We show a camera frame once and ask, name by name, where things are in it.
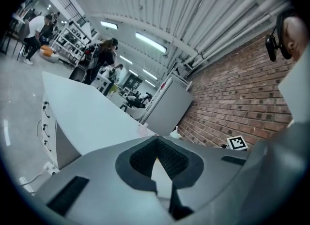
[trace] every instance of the white pipe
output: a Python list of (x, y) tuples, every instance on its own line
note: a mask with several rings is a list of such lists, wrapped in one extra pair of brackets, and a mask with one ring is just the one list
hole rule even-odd
[(199, 53), (201, 53), (208, 45), (210, 45), (222, 32), (224, 32), (227, 27), (231, 25), (241, 14), (244, 13), (253, 3), (255, 0), (245, 0), (224, 22), (221, 24), (213, 34), (208, 37), (208, 39), (203, 43), (203, 45), (198, 49), (198, 52), (190, 57), (186, 63), (190, 63), (195, 59)]
[[(231, 29), (223, 38), (221, 38), (216, 44), (214, 44), (207, 52), (204, 53), (203, 57), (210, 55), (229, 39), (235, 36), (239, 31), (241, 31), (245, 26), (247, 26), (252, 20), (259, 17), (263, 12), (267, 12), (271, 7), (275, 5), (275, 2), (278, 0), (265, 0), (249, 17), (242, 20), (237, 26)], [(194, 62), (193, 67), (197, 66), (204, 59), (200, 59)]]
[(265, 17), (261, 18), (260, 20), (258, 20), (256, 23), (254, 23), (252, 26), (250, 26), (249, 28), (247, 28), (244, 32), (242, 32), (241, 34), (239, 34), (238, 36), (236, 36), (235, 38), (233, 38), (232, 40), (230, 40), (228, 43), (226, 43), (225, 45), (223, 45), (221, 48), (217, 49), (216, 51), (214, 51), (211, 55), (209, 55), (207, 58), (205, 58), (203, 61), (201, 61), (199, 63), (202, 64), (204, 63), (206, 60), (210, 59), (212, 56), (214, 56), (215, 54), (217, 54), (218, 52), (220, 52), (221, 50), (223, 50), (224, 48), (228, 47), (229, 45), (231, 45), (232, 43), (234, 43), (236, 40), (238, 40), (239, 38), (243, 37), (245, 34), (247, 34), (248, 32), (250, 32), (251, 30), (255, 29), (257, 26), (259, 26), (260, 24), (262, 24), (263, 22), (267, 21), (269, 18), (271, 18), (272, 16), (278, 14), (279, 12), (283, 11), (286, 7), (288, 7), (291, 3), (288, 1), (286, 3), (284, 3), (283, 5), (281, 5), (280, 7), (278, 7), (277, 9), (275, 9), (274, 11), (272, 11), (271, 13), (267, 14)]

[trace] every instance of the concrete floor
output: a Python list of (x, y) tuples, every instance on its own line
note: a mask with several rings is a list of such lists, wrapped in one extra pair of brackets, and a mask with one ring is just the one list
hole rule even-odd
[[(41, 117), (44, 87), (42, 71), (69, 77), (72, 69), (61, 62), (50, 63), (38, 52), (29, 66), (17, 55), (18, 45), (12, 56), (16, 41), (11, 41), (7, 55), (0, 53), (0, 149), (1, 157), (17, 180), (24, 177), (30, 181), (51, 160), (43, 151), (36, 135)], [(44, 173), (30, 184), (36, 191), (50, 175)]]

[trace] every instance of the ceiling light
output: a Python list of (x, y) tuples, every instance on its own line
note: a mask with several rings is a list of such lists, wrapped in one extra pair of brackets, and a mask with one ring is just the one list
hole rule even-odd
[(136, 37), (141, 39), (142, 41), (148, 43), (149, 45), (153, 46), (154, 48), (160, 50), (163, 53), (165, 53), (167, 51), (167, 48), (165, 48), (164, 46), (154, 42), (153, 40), (141, 35), (140, 33), (136, 32)]
[(157, 77), (155, 77), (154, 75), (150, 74), (149, 72), (147, 72), (146, 70), (143, 70), (145, 73), (147, 73), (149, 76), (153, 77), (155, 80), (157, 80)]
[(125, 57), (120, 56), (120, 58), (122, 58), (123, 60), (125, 60), (125, 61), (129, 62), (130, 64), (132, 64), (132, 62), (130, 60), (126, 59)]
[(147, 83), (149, 83), (151, 86), (155, 87), (155, 85), (153, 85), (151, 82), (149, 82), (148, 80), (145, 80)]
[(135, 72), (131, 71), (130, 69), (129, 69), (129, 71), (130, 71), (130, 73), (132, 73), (133, 75), (138, 76)]
[(118, 29), (116, 24), (112, 24), (112, 23), (104, 22), (104, 21), (100, 21), (100, 23), (104, 27), (109, 27), (109, 28), (116, 29), (116, 30)]

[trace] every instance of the black slot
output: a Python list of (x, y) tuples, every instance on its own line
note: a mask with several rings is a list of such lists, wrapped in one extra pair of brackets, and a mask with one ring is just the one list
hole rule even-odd
[(227, 161), (229, 163), (233, 163), (236, 165), (244, 165), (245, 162), (247, 161), (245, 159), (235, 158), (235, 157), (228, 156), (228, 155), (225, 155), (221, 160)]
[(89, 179), (74, 177), (49, 203), (48, 207), (57, 214), (64, 216), (81, 194)]

